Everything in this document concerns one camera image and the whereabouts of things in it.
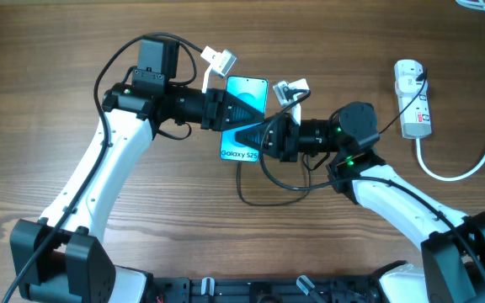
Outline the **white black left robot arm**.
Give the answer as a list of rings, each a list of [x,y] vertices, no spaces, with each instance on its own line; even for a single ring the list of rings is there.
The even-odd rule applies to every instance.
[[[180,51],[197,48],[169,33],[136,38],[139,59],[123,81],[93,99],[99,126],[71,178],[36,221],[14,226],[16,277],[10,293],[37,302],[153,302],[147,272],[115,265],[103,247],[111,210],[132,168],[161,135],[161,124],[225,131],[253,125],[264,111],[226,89],[176,78]]]

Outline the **Galaxy S25 smartphone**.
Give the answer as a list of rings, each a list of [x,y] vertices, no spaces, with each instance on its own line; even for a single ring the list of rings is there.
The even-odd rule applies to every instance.
[[[269,83],[263,78],[231,75],[226,82],[226,91],[241,99],[246,105],[256,109],[261,114],[265,112]],[[225,161],[256,162],[258,151],[236,141],[236,132],[246,130],[263,121],[263,118],[253,118],[252,115],[238,105],[231,106],[229,121],[240,124],[231,130],[221,133],[220,159]]]

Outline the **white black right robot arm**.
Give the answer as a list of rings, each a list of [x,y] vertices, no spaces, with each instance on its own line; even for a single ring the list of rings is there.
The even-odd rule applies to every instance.
[[[372,210],[422,254],[420,268],[397,263],[379,274],[388,302],[485,302],[485,212],[469,216],[402,179],[379,157],[380,134],[371,104],[353,102],[327,120],[296,123],[285,111],[237,131],[236,141],[282,162],[304,153],[333,154],[328,185]]]

